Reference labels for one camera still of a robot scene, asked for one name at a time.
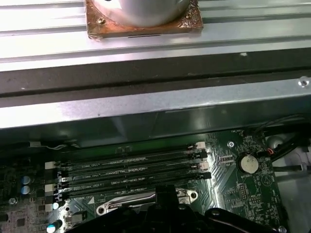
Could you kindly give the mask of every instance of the black cable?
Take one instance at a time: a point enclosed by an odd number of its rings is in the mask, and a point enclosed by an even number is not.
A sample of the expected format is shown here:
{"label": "black cable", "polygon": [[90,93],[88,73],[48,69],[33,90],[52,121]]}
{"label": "black cable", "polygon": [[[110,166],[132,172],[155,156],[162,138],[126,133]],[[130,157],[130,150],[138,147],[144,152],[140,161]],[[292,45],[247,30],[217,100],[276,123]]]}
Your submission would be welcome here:
{"label": "black cable", "polygon": [[[273,170],[276,172],[283,171],[302,171],[301,165],[293,165],[293,166],[274,166]],[[307,166],[307,171],[311,171],[311,166]]]}
{"label": "black cable", "polygon": [[283,156],[287,155],[288,153],[296,149],[298,146],[300,146],[303,138],[305,138],[304,134],[299,133],[290,140],[288,140],[287,142],[275,148],[274,149],[275,153],[271,155],[272,162],[282,158]]}

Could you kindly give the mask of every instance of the silver metal surface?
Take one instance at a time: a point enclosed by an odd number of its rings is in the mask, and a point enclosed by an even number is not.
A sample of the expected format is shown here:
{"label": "silver metal surface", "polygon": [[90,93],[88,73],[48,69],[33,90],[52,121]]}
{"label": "silver metal surface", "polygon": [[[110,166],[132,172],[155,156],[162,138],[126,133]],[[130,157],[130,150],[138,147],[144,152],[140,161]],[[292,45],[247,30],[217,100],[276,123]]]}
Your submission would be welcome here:
{"label": "silver metal surface", "polygon": [[165,24],[182,14],[190,0],[92,0],[97,9],[117,23],[136,27]]}
{"label": "silver metal surface", "polygon": [[[311,165],[311,153],[296,148],[273,166]],[[276,172],[282,203],[287,210],[287,232],[306,233],[311,229],[311,176],[307,172]]]}
{"label": "silver metal surface", "polygon": [[311,46],[310,0],[202,0],[199,6],[201,35],[93,41],[83,0],[4,0],[0,71]]}
{"label": "silver metal surface", "polygon": [[[181,116],[183,113],[187,113],[187,109],[191,108],[207,109],[216,105],[252,103],[284,98],[310,98],[310,96],[311,89],[301,88],[297,85],[296,80],[285,80],[16,106],[0,108],[0,129],[150,112],[169,111],[166,115],[172,114],[171,116],[173,116],[174,113],[177,113]],[[308,105],[308,101],[300,103],[297,111],[303,111],[304,104]],[[273,109],[267,109],[266,114],[271,112]],[[225,109],[219,114],[218,119],[221,119],[222,116],[228,116]],[[209,117],[204,119],[204,122],[195,122],[196,126],[193,126],[192,129],[206,127],[208,119]],[[162,117],[158,120],[165,121],[165,118]]]}
{"label": "silver metal surface", "polygon": [[[194,190],[187,190],[183,188],[177,188],[177,197],[180,204],[191,204],[198,199],[198,193]],[[96,209],[96,214],[99,216],[105,215],[117,208],[124,205],[128,207],[140,207],[145,204],[154,203],[156,199],[155,192],[148,192],[142,194],[134,194],[130,196],[124,196],[119,198],[114,198],[100,206]]]}

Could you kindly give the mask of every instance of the metal screw head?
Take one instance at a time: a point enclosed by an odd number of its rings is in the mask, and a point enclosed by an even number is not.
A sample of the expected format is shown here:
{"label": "metal screw head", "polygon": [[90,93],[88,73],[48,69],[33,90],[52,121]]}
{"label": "metal screw head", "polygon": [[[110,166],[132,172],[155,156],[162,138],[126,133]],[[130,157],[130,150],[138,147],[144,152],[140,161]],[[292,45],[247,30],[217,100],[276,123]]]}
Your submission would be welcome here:
{"label": "metal screw head", "polygon": [[97,21],[96,21],[97,24],[104,24],[106,23],[106,20],[104,18],[99,18]]}
{"label": "metal screw head", "polygon": [[214,216],[219,216],[220,213],[219,213],[218,210],[212,210],[212,215],[214,215]]}
{"label": "metal screw head", "polygon": [[229,148],[233,148],[233,147],[234,147],[234,142],[228,141],[227,146],[228,146]]}
{"label": "metal screw head", "polygon": [[17,203],[16,198],[10,198],[10,199],[9,199],[9,204],[10,204],[10,205],[15,205],[16,203]]}
{"label": "metal screw head", "polygon": [[283,226],[279,226],[278,232],[280,232],[280,233],[287,233],[287,229],[285,227],[283,227]]}
{"label": "metal screw head", "polygon": [[310,83],[309,79],[310,78],[307,76],[302,76],[298,81],[298,85],[301,86],[302,88],[308,86]]}
{"label": "metal screw head", "polygon": [[193,199],[195,199],[196,198],[196,193],[191,193],[191,195],[190,195]]}

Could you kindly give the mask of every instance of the wire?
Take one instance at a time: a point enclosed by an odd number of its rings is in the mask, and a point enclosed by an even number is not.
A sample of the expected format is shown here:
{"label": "wire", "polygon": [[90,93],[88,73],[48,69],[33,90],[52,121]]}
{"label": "wire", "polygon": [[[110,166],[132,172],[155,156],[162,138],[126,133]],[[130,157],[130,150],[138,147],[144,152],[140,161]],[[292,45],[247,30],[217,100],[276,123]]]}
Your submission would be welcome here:
{"label": "wire", "polygon": [[284,157],[285,155],[296,149],[299,145],[301,145],[301,141],[303,138],[303,134],[297,134],[287,142],[275,148],[275,153],[271,155],[272,162]]}
{"label": "wire", "polygon": [[292,139],[290,139],[288,142],[283,143],[282,145],[280,145],[279,147],[277,147],[276,149],[271,149],[269,147],[267,147],[264,143],[264,133],[261,132],[264,128],[269,127],[271,125],[283,122],[285,120],[289,120],[289,119],[294,119],[294,118],[303,118],[305,119],[309,124],[311,124],[311,119],[303,114],[294,114],[294,115],[289,115],[289,116],[284,116],[284,117],[280,117],[277,118],[275,120],[272,121],[268,121],[262,125],[260,125],[259,127],[257,127],[253,133],[252,133],[252,137],[253,139],[260,145],[262,146],[264,149],[267,150],[267,153],[269,155],[271,155],[271,160],[274,162],[278,159],[280,159],[281,157],[285,156],[286,154],[290,153],[291,151],[293,151],[294,149],[296,149],[300,143],[301,140],[303,138],[305,138],[305,135],[302,135],[301,133],[298,136],[294,136]]}
{"label": "wire", "polygon": [[285,121],[285,120],[289,120],[289,119],[293,119],[293,118],[303,118],[305,119],[308,123],[311,123],[311,119],[304,115],[304,114],[294,114],[294,115],[289,115],[289,116],[284,116],[284,117],[280,117],[280,118],[277,118],[275,120],[272,120],[272,121],[268,121],[266,123],[264,123],[263,125],[259,126],[257,129],[255,129],[255,131],[253,132],[253,134],[257,134],[261,129],[263,128],[266,128],[270,125],[274,125],[276,123],[280,123],[282,121]]}
{"label": "wire", "polygon": [[[307,171],[311,171],[311,166],[306,166]],[[289,171],[303,171],[303,167],[301,165],[293,165],[293,166],[274,166],[273,170],[275,172],[289,172]]]}

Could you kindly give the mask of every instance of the copper plate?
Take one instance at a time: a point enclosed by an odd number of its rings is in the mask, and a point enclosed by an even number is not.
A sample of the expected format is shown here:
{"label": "copper plate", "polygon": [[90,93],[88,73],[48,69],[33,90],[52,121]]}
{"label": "copper plate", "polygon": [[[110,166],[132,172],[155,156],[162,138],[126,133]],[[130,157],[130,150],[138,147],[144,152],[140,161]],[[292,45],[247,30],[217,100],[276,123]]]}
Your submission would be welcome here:
{"label": "copper plate", "polygon": [[94,6],[92,0],[86,0],[86,19],[87,34],[92,39],[201,32],[203,29],[198,0],[190,0],[187,10],[181,17],[168,24],[152,28],[137,28],[120,25],[100,13]]}

